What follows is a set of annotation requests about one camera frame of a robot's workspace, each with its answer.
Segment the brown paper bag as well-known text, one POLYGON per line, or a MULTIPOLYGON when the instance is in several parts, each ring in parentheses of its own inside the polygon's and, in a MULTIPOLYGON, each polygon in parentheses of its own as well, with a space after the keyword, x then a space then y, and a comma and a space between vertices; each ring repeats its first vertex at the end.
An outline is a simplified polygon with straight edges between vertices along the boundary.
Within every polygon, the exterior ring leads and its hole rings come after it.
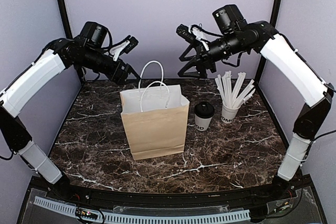
POLYGON ((135 161, 184 152, 190 102, 179 84, 153 81, 120 92, 121 118, 135 161))

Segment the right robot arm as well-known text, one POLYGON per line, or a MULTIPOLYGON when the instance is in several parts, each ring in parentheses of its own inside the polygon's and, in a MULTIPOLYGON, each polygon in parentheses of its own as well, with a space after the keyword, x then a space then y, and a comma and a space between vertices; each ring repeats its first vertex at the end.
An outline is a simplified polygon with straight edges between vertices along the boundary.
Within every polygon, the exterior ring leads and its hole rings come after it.
POLYGON ((208 41, 207 32, 199 25, 179 25, 176 33, 189 43, 179 57, 185 66, 179 77, 205 79, 207 71, 216 72, 216 62, 254 50, 274 64, 295 86, 304 99, 303 108, 293 127, 293 137, 286 155, 268 188, 273 200, 288 191, 287 182, 305 162, 317 132, 326 119, 335 89, 326 83, 302 58, 288 39, 266 21, 246 22, 235 4, 225 5, 212 13, 221 34, 208 41))

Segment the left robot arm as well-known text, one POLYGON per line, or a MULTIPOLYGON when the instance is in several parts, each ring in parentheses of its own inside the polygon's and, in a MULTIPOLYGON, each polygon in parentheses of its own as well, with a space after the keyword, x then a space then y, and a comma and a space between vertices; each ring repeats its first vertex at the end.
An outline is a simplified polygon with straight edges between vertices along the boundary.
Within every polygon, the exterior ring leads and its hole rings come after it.
POLYGON ((86 22, 75 38, 59 38, 48 43, 37 59, 1 91, 1 132, 7 146, 54 185, 54 193, 63 201, 74 197, 74 189, 65 182, 67 176, 33 141, 18 116, 42 87, 74 65, 103 74, 115 84, 127 83, 130 74, 139 80, 137 72, 120 58, 133 50, 138 40, 128 35, 121 42, 109 42, 104 47, 106 37, 112 37, 108 28, 86 22))

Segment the black plastic cup lid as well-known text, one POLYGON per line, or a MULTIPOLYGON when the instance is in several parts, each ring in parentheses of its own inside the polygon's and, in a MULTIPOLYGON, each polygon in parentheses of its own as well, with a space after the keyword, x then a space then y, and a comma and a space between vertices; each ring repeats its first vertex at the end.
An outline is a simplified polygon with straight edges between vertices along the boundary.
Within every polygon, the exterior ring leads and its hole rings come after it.
POLYGON ((203 101, 194 107, 194 114, 202 119, 212 118, 215 114, 215 108, 209 102, 203 101))

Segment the white paper coffee cup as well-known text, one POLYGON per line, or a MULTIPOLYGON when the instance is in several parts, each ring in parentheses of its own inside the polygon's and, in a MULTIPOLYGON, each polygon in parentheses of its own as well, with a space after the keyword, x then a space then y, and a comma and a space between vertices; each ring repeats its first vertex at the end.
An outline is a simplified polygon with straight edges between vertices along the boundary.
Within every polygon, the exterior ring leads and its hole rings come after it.
POLYGON ((206 131, 210 125, 214 113, 195 112, 195 127, 198 131, 206 131))

